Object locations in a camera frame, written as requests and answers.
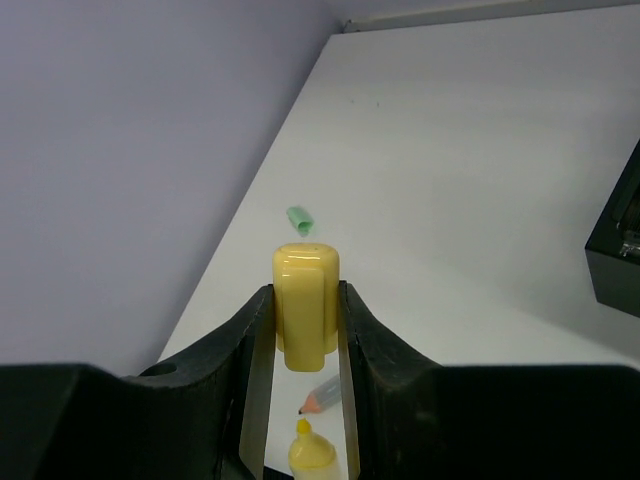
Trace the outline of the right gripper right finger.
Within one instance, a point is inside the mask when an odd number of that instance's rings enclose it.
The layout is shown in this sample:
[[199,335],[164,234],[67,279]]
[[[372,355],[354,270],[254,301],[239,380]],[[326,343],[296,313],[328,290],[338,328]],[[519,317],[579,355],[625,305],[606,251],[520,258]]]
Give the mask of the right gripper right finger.
[[443,366],[339,285],[352,479],[635,479],[639,373],[622,365]]

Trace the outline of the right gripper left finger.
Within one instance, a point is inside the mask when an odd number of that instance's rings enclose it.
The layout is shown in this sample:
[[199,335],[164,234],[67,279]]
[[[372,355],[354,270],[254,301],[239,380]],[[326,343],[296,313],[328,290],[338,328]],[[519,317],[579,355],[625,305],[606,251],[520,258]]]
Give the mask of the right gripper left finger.
[[88,364],[1,370],[5,479],[259,479],[274,366],[273,289],[137,376]]

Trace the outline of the yellow highlighter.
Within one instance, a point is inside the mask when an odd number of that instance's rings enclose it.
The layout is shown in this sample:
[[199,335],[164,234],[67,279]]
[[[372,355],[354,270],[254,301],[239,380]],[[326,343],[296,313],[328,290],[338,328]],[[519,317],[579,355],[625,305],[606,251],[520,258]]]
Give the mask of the yellow highlighter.
[[317,434],[306,418],[296,424],[296,437],[288,451],[288,463],[295,480],[334,480],[341,469],[334,445]]

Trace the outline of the yellow highlighter cap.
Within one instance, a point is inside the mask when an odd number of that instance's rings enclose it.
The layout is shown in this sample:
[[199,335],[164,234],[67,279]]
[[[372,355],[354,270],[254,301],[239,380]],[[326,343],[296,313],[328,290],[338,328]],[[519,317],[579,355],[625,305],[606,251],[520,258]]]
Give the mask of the yellow highlighter cap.
[[291,243],[272,257],[277,347],[293,372],[319,372],[338,345],[340,258],[319,243]]

